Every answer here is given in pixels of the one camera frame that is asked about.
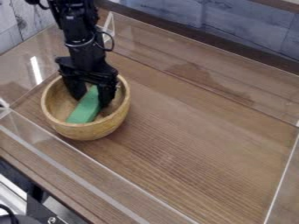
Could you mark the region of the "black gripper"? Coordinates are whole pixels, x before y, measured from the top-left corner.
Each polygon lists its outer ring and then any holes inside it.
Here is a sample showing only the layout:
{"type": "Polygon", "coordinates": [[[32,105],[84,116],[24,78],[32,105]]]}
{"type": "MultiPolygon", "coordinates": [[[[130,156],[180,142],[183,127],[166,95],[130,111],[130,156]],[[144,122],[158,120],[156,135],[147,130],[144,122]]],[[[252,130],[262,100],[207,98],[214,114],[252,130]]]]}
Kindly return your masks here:
{"type": "Polygon", "coordinates": [[[103,38],[65,40],[69,55],[55,59],[71,96],[79,100],[87,93],[86,83],[98,85],[100,107],[106,108],[118,91],[118,70],[107,62],[103,38]]]}

